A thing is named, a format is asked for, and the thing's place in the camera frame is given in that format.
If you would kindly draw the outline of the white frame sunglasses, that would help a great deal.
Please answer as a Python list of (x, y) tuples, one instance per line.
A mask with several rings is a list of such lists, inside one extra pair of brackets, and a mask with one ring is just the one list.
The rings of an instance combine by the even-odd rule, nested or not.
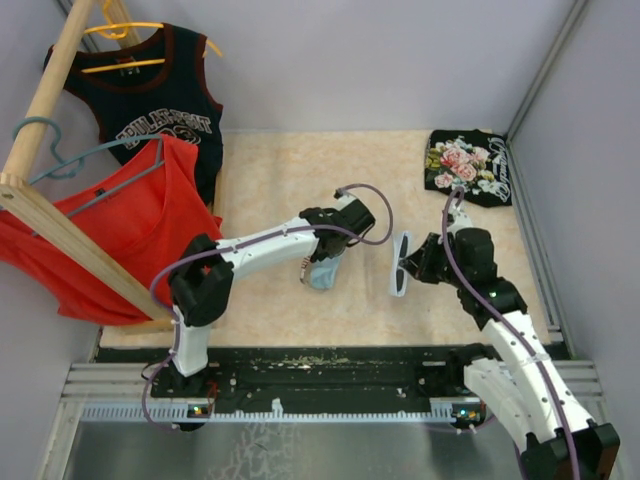
[(411, 240), (410, 231), (402, 231), (393, 239), (389, 294), (396, 298), (403, 297), (406, 294), (409, 274), (402, 266), (402, 261), (409, 255)]

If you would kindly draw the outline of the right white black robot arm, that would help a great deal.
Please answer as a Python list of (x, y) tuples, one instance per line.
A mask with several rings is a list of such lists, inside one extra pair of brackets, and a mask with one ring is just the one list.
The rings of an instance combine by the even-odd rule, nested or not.
[(608, 479), (620, 447), (571, 392), (538, 339), (528, 307), (499, 276), (488, 231), (431, 233), (415, 252), (401, 241), (400, 269), (422, 283), (455, 287), (463, 310), (491, 345), (451, 352), (448, 387), (478, 396), (508, 432), (526, 479)]

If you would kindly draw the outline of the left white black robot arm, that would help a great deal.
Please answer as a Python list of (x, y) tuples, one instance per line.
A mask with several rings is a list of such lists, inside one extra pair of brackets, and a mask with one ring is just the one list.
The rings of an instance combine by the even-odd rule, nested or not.
[(194, 237), (182, 264), (168, 275), (179, 336), (171, 360), (174, 387), (189, 397), (206, 389), (211, 325), (225, 313), (235, 283), (289, 260), (334, 258), (374, 225), (365, 204), (347, 194), (334, 207), (307, 208), (257, 234), (217, 241)]

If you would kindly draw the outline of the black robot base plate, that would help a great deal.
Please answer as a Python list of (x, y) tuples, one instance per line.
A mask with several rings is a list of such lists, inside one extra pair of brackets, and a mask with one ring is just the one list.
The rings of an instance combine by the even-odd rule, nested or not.
[(462, 384), (461, 362), (489, 347), (212, 348), (200, 373), (159, 373), (145, 352), (109, 350), (90, 380), (104, 396), (146, 393), (149, 405), (184, 400), (188, 417), (415, 415), (434, 422), (481, 423), (486, 404)]

